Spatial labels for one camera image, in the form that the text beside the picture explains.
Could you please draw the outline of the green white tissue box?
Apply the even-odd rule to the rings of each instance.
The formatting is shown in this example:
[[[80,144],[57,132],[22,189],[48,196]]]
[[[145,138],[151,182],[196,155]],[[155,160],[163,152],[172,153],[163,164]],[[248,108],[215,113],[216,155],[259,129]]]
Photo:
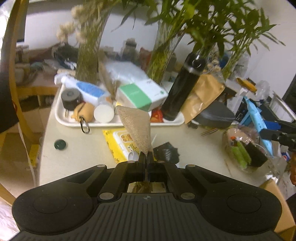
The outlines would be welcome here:
[[[161,106],[167,97],[168,93],[162,87],[148,79],[120,86],[115,98],[124,107],[149,112]]]

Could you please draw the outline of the white lid jar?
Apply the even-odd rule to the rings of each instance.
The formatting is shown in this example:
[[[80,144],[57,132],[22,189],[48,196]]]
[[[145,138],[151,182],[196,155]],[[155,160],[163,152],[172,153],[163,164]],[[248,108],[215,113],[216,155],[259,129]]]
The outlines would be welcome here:
[[[99,123],[109,123],[113,120],[115,109],[111,97],[100,97],[97,107],[94,110],[94,118]]]

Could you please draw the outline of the black round table cap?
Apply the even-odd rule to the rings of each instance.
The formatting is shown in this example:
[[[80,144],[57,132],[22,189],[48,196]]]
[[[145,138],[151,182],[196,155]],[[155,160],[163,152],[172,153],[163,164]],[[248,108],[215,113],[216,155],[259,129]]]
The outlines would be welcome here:
[[[55,142],[54,142],[55,149],[62,151],[64,149],[66,149],[66,147],[67,147],[67,143],[64,140],[62,140],[62,139],[55,140]]]

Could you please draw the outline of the brown paper bag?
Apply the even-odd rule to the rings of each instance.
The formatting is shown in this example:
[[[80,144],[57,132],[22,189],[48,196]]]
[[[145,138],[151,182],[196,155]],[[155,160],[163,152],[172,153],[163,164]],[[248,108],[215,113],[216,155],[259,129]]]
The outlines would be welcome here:
[[[224,91],[225,85],[211,74],[202,74],[181,107],[185,124],[206,109]]]

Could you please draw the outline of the black garbage bag roll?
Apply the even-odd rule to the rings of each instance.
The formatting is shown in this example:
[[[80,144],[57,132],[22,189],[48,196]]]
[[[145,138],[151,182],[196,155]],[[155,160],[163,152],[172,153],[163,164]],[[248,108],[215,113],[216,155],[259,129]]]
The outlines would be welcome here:
[[[166,142],[153,149],[154,158],[157,161],[165,161],[177,164],[179,160],[178,149],[175,148],[170,142]]]

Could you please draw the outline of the glass vase plant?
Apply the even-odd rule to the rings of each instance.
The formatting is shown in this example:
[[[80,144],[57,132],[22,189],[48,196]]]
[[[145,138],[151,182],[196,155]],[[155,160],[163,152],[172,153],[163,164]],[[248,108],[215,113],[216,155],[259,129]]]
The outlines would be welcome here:
[[[185,33],[194,43],[193,52],[209,56],[214,46],[224,53],[229,30],[225,27],[233,14],[234,1],[187,1],[190,18],[186,20]]]
[[[145,25],[158,23],[154,49],[148,63],[146,74],[156,83],[161,83],[168,63],[186,31],[186,23],[197,12],[199,1],[121,1],[123,8],[133,4],[126,13],[121,25],[130,15],[135,15],[139,5],[146,6]]]
[[[75,35],[79,44],[75,70],[77,80],[97,83],[98,52],[102,34],[112,11],[119,1],[84,1],[71,9],[72,21],[59,26],[56,36],[67,43]]]

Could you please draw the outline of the right bamboo plant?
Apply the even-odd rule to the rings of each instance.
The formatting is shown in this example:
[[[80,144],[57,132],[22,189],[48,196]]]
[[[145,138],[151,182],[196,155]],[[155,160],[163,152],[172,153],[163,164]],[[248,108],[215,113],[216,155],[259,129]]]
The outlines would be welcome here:
[[[276,25],[270,23],[263,8],[256,9],[245,6],[242,10],[235,10],[228,23],[231,27],[232,47],[230,51],[232,55],[222,69],[224,79],[231,76],[235,65],[244,53],[251,55],[251,45],[258,49],[255,44],[256,41],[267,50],[269,49],[269,46],[260,39],[261,37],[265,37],[276,44],[285,45],[270,32]]]

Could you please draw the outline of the black pouch in basket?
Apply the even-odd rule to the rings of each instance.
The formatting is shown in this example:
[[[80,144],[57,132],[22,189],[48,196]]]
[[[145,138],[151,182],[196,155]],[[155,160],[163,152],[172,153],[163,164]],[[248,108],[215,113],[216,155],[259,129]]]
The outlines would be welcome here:
[[[245,149],[251,158],[252,167],[261,167],[268,160],[265,154],[251,142],[245,146]]]

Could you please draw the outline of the woven wicker basket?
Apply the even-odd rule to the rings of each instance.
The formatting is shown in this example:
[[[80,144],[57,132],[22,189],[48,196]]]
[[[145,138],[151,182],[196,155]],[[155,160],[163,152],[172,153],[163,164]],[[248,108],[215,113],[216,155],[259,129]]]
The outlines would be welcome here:
[[[226,165],[230,174],[278,174],[276,161],[267,156],[264,147],[238,128],[230,128],[222,135],[222,146],[229,157]]]

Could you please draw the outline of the white blue tube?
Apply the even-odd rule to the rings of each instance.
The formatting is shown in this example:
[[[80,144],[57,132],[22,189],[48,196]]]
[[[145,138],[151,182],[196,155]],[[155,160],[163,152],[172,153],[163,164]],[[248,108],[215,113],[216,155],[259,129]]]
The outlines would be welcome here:
[[[54,83],[63,84],[66,88],[75,88],[80,91],[85,102],[89,102],[94,106],[99,105],[99,100],[103,97],[111,97],[110,93],[97,85],[79,81],[67,73],[56,74]]]

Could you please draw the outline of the tan pouch with carabiner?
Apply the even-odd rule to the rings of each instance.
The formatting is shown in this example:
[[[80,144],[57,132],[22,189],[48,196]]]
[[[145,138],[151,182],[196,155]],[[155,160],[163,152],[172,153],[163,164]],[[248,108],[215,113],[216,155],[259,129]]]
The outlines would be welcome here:
[[[79,122],[84,134],[90,133],[89,123],[93,121],[95,106],[89,102],[82,102],[73,111],[71,118]]]

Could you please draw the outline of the beige burlap cloth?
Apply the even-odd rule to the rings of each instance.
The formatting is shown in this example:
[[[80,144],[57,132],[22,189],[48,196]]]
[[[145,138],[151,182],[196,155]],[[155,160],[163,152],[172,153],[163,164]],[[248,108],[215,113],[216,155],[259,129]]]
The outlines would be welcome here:
[[[140,152],[147,157],[149,152],[152,152],[151,123],[148,112],[125,106],[117,106],[116,111]]]

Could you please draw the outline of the left glass vase plant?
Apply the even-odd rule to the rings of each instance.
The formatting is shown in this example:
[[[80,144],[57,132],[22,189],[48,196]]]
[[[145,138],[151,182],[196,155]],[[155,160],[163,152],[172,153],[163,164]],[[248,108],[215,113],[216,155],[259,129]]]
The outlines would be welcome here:
[[[71,9],[72,21],[59,26],[56,36],[67,43],[75,35],[79,44],[75,70],[77,80],[97,83],[98,52],[102,34],[112,11],[119,1],[84,1]]]

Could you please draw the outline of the middle glass vase plant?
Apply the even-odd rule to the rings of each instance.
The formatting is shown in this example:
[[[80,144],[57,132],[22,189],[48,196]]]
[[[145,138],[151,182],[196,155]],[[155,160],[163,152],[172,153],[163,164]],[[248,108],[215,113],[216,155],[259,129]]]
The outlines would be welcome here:
[[[146,74],[156,83],[161,83],[168,63],[186,31],[186,23],[197,12],[199,1],[121,1],[123,8],[133,4],[126,13],[121,25],[130,15],[135,15],[139,5],[146,6],[145,25],[158,23],[154,49],[148,63]]]

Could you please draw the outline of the grey zip case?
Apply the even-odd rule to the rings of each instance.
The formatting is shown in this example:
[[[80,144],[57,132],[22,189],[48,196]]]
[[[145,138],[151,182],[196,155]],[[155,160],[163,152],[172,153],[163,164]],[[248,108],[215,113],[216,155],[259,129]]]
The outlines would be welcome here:
[[[231,126],[234,120],[234,113],[224,103],[215,100],[193,118],[191,122],[210,128],[224,129]]]

